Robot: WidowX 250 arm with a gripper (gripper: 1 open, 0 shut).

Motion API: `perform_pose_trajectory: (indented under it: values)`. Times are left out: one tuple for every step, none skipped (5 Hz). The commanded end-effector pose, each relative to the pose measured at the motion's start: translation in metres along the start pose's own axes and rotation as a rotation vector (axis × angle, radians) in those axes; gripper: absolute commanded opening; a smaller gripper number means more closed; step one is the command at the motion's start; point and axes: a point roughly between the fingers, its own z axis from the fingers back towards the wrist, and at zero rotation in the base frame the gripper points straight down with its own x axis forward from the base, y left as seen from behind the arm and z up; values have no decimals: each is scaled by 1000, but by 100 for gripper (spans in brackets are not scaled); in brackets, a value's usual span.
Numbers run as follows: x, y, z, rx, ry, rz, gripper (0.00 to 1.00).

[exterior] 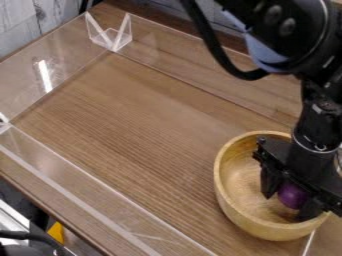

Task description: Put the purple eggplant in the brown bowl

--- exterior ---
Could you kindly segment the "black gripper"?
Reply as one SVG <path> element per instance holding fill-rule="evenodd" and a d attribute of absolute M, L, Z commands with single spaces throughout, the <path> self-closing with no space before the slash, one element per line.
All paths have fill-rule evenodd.
<path fill-rule="evenodd" d="M 252 158 L 260 166 L 260 192 L 265 199 L 284 182 L 308 192 L 296 214 L 300 222 L 328 212 L 342 217 L 342 177 L 334 164 L 334 151 L 315 152 L 295 140 L 288 142 L 273 135 L 259 135 Z"/>

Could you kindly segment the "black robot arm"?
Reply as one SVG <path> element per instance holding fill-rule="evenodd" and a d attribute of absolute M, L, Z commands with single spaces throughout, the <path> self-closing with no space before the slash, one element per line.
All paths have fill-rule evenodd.
<path fill-rule="evenodd" d="M 342 177 L 334 165 L 342 145 L 342 10 L 331 0 L 215 0 L 241 28 L 252 74 L 300 80 L 301 110 L 288 142 L 263 136 L 261 193 L 277 196 L 301 221 L 342 216 Z"/>

